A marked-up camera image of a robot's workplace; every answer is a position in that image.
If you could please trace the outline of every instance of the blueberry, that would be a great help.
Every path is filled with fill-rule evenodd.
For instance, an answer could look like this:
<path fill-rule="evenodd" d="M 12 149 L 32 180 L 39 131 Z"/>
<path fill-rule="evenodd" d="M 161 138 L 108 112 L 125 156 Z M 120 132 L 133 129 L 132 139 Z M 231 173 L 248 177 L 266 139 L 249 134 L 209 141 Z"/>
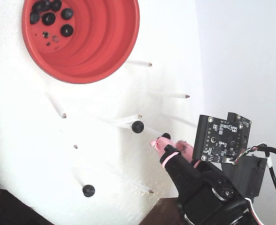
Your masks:
<path fill-rule="evenodd" d="M 30 14 L 30 24 L 38 23 L 40 20 L 40 16 L 38 13 L 31 12 Z"/>
<path fill-rule="evenodd" d="M 61 0 L 54 0 L 51 4 L 50 7 L 52 9 L 52 11 L 57 12 L 61 9 L 62 6 L 62 2 Z"/>
<path fill-rule="evenodd" d="M 35 13 L 41 13 L 43 11 L 44 3 L 42 1 L 37 1 L 31 8 Z"/>
<path fill-rule="evenodd" d="M 45 13 L 42 17 L 44 25 L 49 26 L 55 22 L 55 15 L 53 13 Z"/>
<path fill-rule="evenodd" d="M 171 139 L 171 136 L 170 136 L 169 133 L 164 133 L 164 134 L 162 135 L 162 137 L 166 137 L 167 139 Z"/>
<path fill-rule="evenodd" d="M 141 121 L 135 121 L 132 124 L 132 131 L 136 134 L 140 134 L 144 130 L 144 124 Z"/>
<path fill-rule="evenodd" d="M 63 37 L 70 37 L 73 34 L 73 27 L 69 24 L 65 24 L 61 27 L 61 34 Z"/>
<path fill-rule="evenodd" d="M 71 8 L 66 8 L 62 10 L 61 16 L 64 20 L 70 20 L 73 16 L 73 11 Z"/>
<path fill-rule="evenodd" d="M 92 185 L 85 185 L 83 186 L 83 194 L 89 198 L 95 194 L 95 188 Z"/>
<path fill-rule="evenodd" d="M 43 2 L 43 12 L 50 10 L 50 0 L 44 0 Z"/>

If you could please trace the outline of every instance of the pink fingertip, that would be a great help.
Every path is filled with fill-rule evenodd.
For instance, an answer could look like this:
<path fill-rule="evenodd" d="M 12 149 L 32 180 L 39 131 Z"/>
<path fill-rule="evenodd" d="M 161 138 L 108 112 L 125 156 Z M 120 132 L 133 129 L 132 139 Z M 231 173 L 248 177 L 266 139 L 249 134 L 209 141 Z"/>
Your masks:
<path fill-rule="evenodd" d="M 157 142 L 157 141 L 151 141 L 149 144 L 150 144 L 152 147 L 154 147 L 154 146 L 156 145 L 156 142 Z"/>

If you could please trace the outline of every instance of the dirt particle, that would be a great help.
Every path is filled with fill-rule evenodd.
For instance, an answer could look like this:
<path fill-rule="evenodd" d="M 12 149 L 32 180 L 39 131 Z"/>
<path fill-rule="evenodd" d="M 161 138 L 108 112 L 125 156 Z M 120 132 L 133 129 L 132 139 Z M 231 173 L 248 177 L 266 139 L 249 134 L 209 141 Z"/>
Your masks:
<path fill-rule="evenodd" d="M 44 32 L 43 32 L 43 37 L 44 37 L 44 38 L 48 38 L 48 37 L 49 37 L 49 33 L 46 32 L 46 31 L 44 31 Z"/>
<path fill-rule="evenodd" d="M 52 40 L 53 40 L 53 42 L 58 43 L 59 42 L 59 37 L 56 36 L 56 35 L 53 35 Z"/>

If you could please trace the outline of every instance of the screw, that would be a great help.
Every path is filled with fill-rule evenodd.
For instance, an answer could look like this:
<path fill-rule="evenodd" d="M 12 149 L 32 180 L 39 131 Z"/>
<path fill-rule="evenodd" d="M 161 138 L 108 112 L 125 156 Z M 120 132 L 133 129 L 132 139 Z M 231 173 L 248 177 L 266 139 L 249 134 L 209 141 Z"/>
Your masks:
<path fill-rule="evenodd" d="M 208 159 L 207 156 L 202 156 L 202 157 L 201 157 L 201 160 L 202 160 L 202 161 L 207 161 L 207 159 Z"/>

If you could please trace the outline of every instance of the white cable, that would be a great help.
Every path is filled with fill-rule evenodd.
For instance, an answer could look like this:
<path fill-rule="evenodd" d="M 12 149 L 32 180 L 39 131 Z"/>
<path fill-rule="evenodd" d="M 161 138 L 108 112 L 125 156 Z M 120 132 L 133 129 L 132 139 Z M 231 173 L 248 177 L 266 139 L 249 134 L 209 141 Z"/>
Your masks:
<path fill-rule="evenodd" d="M 273 162 L 272 162 L 272 160 L 271 160 L 271 155 L 269 155 L 269 157 L 265 157 L 265 158 L 268 159 L 267 162 L 266 162 L 266 166 L 267 166 L 268 168 L 273 167 Z"/>
<path fill-rule="evenodd" d="M 252 200 L 249 199 L 249 198 L 245 198 L 245 199 L 250 203 L 252 214 L 254 215 L 254 217 L 256 218 L 256 220 L 258 221 L 259 225 L 264 225 L 264 224 L 261 222 L 261 220 L 259 219 L 259 217 L 257 216 L 257 214 L 256 214 L 256 212 L 255 212 L 255 210 L 254 210 Z"/>
<path fill-rule="evenodd" d="M 259 145 L 261 145 L 261 144 L 265 144 L 265 145 L 267 146 L 267 144 L 266 144 L 265 142 L 262 142 L 262 143 L 260 143 L 260 144 L 257 144 L 257 146 L 259 146 Z"/>

